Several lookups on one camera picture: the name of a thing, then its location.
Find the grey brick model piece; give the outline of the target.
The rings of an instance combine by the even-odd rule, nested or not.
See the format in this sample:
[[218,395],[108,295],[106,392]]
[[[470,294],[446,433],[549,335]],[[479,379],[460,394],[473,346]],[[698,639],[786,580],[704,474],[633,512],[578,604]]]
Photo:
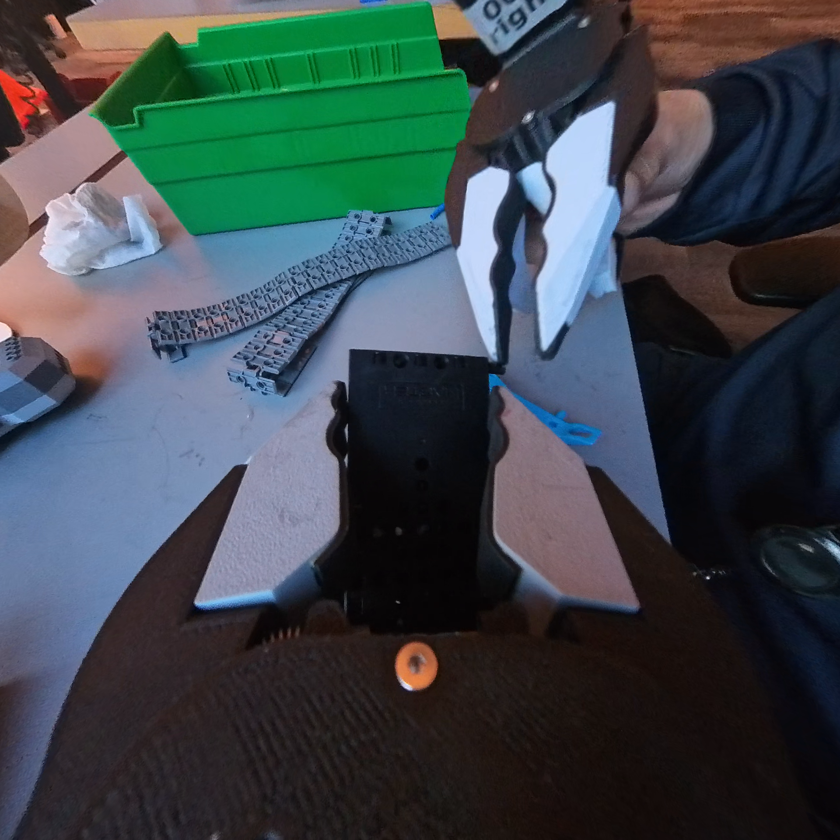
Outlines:
[[40,338],[1,342],[1,435],[62,404],[76,388],[67,359]]

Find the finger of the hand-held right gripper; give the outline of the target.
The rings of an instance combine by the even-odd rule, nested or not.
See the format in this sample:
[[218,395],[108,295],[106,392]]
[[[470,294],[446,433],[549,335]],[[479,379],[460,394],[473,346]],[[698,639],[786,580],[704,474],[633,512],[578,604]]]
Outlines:
[[493,364],[509,356],[515,240],[526,197],[517,177],[493,166],[467,181],[456,255],[479,335]]
[[609,183],[616,103],[578,116],[550,146],[543,172],[552,203],[542,224],[545,252],[535,279],[537,343],[549,360],[558,348],[612,240],[621,212]]

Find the dark office chair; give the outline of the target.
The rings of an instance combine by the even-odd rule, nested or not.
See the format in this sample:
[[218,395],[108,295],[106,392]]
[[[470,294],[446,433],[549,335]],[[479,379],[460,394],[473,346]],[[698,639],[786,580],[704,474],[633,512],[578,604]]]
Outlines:
[[789,238],[737,253],[731,287],[745,303],[802,310],[839,288],[839,237]]

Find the crumpled white tissue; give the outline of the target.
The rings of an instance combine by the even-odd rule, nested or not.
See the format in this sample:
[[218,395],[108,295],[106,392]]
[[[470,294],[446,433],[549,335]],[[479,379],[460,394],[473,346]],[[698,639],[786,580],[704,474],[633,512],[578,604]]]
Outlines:
[[122,266],[152,256],[161,236],[141,195],[116,198],[86,182],[46,206],[40,255],[48,268],[69,277]]

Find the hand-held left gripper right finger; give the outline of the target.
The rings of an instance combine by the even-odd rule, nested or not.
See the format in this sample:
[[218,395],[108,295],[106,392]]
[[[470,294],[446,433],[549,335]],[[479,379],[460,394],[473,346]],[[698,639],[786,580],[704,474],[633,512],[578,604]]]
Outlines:
[[568,608],[640,604],[584,461],[503,386],[490,392],[489,598],[543,635]]

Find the green plastic bin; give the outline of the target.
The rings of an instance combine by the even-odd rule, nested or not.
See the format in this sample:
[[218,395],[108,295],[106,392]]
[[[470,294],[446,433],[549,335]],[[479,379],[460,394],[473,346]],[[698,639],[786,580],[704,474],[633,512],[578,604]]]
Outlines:
[[163,33],[91,108],[192,235],[438,205],[465,73],[429,3]]

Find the grey desk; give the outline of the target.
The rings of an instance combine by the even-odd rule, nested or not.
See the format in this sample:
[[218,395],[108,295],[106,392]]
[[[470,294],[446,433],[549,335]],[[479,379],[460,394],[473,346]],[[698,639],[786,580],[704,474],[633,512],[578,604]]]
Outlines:
[[285,397],[232,383],[246,333],[159,360],[155,310],[231,298],[331,247],[339,218],[193,237],[81,113],[2,166],[24,202],[99,175],[140,194],[162,251],[83,277],[40,257],[42,232],[2,266],[2,321],[46,340],[78,379],[73,398],[2,438],[2,838],[39,776],[68,689],[102,623],[144,563],[228,471],[246,462],[330,382],[350,349],[481,355],[452,248],[382,270],[357,289]]

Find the blue brick separator tool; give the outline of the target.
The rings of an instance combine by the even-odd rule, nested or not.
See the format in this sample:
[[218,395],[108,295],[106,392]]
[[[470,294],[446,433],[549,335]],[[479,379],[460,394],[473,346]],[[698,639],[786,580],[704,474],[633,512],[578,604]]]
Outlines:
[[573,423],[565,412],[548,410],[511,391],[496,374],[488,377],[490,389],[490,455],[507,452],[544,455],[570,446],[592,446],[601,432],[591,426]]

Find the black perforated brick box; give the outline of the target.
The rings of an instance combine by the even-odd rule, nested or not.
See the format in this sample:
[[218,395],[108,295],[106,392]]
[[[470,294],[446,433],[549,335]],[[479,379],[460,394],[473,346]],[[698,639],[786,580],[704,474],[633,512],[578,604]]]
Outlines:
[[487,360],[352,350],[349,375],[348,618],[379,634],[473,629]]

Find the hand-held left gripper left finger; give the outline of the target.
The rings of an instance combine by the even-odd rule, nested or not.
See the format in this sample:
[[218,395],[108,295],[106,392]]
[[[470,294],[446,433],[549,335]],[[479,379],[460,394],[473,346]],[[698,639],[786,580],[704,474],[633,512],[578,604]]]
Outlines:
[[248,461],[194,604],[307,611],[316,562],[347,532],[345,384],[332,382]]

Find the person's right hand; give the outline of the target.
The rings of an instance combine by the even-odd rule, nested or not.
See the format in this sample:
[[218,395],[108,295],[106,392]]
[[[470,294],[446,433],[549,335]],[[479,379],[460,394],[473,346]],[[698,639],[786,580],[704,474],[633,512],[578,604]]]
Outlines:
[[706,157],[715,123],[702,91],[658,94],[658,114],[646,141],[626,169],[617,233],[628,237],[673,207]]

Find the person's right forearm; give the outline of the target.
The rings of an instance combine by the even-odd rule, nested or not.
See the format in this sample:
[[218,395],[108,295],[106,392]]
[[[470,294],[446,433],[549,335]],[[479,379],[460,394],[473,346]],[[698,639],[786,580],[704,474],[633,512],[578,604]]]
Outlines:
[[710,149],[676,205],[636,237],[748,247],[839,219],[839,43],[823,38],[687,82]]

